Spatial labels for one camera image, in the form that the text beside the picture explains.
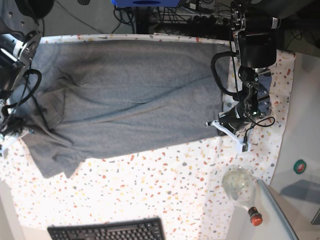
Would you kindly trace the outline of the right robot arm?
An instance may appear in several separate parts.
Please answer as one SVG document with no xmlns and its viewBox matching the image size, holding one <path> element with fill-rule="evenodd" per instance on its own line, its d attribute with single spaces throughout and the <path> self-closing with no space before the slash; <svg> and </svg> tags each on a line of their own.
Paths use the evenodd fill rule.
<svg viewBox="0 0 320 240">
<path fill-rule="evenodd" d="M 27 100 L 23 94 L 17 103 L 9 99 L 15 86 L 29 74 L 32 60 L 41 40 L 39 22 L 27 0 L 0 2 L 0 157 L 5 159 L 9 146 L 29 133 L 24 120 L 14 115 Z"/>
</svg>

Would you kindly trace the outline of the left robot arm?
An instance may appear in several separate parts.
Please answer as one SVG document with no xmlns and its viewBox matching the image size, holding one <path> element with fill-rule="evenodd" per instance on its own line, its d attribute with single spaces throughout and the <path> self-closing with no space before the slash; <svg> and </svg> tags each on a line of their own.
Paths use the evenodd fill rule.
<svg viewBox="0 0 320 240">
<path fill-rule="evenodd" d="M 230 5 L 230 50 L 217 53 L 211 60 L 211 71 L 218 88 L 233 98 L 237 104 L 227 112 L 221 112 L 218 119 L 207 122 L 231 137 L 236 142 L 238 152 L 248 152 L 251 148 L 249 134 L 254 127 L 267 128 L 265 119 L 275 122 L 271 117 L 272 101 L 270 87 L 272 73 L 269 69 L 277 60 L 274 30 L 280 20 L 258 9 L 250 0 L 234 0 Z M 222 84 L 216 70 L 220 58 L 230 57 L 238 60 L 239 69 L 234 69 L 234 79 L 242 82 L 242 89 L 228 91 Z"/>
</svg>

